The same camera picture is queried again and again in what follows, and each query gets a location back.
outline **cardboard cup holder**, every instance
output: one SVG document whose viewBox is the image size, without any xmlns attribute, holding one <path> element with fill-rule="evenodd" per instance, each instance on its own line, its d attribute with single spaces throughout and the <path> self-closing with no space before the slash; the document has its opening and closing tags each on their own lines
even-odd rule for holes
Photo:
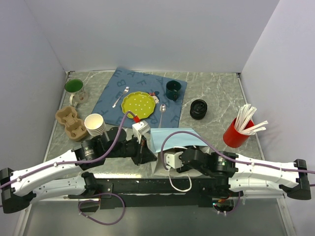
<svg viewBox="0 0 315 236">
<path fill-rule="evenodd" d="M 68 106 L 58 110 L 55 118 L 59 124 L 65 126 L 64 131 L 71 140 L 79 141 L 88 134 L 84 121 L 79 119 L 74 107 Z"/>
</svg>

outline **silver spoon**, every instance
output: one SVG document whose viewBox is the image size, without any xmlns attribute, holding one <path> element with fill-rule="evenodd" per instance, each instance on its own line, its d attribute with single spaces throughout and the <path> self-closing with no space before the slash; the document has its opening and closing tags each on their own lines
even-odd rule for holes
<svg viewBox="0 0 315 236">
<path fill-rule="evenodd" d="M 159 120 L 158 127 L 161 128 L 161 126 L 162 126 L 162 115 L 166 111 L 166 105 L 165 104 L 160 105 L 159 111 L 161 112 L 161 119 Z"/>
<path fill-rule="evenodd" d="M 116 107 L 116 104 L 118 103 L 119 99 L 124 96 L 126 93 L 128 93 L 129 87 L 126 87 L 125 90 L 123 91 L 123 94 L 117 99 L 117 101 L 114 103 L 113 108 Z"/>
</svg>

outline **black cap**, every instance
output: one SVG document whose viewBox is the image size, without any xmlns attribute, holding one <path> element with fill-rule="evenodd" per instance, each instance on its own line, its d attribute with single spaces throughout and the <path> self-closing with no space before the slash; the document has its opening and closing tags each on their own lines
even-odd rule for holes
<svg viewBox="0 0 315 236">
<path fill-rule="evenodd" d="M 207 103 L 204 100 L 194 100 L 190 106 L 190 115 L 194 119 L 202 119 L 207 113 Z"/>
</svg>

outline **black mug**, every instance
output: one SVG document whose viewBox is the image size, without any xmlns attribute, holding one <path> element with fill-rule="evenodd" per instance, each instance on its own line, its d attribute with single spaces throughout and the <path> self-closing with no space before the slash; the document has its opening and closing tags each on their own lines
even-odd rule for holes
<svg viewBox="0 0 315 236">
<path fill-rule="evenodd" d="M 182 85 L 175 81 L 171 80 L 166 84 L 166 97 L 170 100 L 176 101 L 180 95 L 180 90 Z"/>
</svg>

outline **paper cup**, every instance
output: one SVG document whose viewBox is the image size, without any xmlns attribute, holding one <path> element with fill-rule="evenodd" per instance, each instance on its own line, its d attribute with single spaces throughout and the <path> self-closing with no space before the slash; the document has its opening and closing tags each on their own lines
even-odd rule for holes
<svg viewBox="0 0 315 236">
<path fill-rule="evenodd" d="M 84 120 L 88 133 L 92 136 L 101 135 L 106 131 L 106 125 L 100 114 L 91 114 Z"/>
</svg>

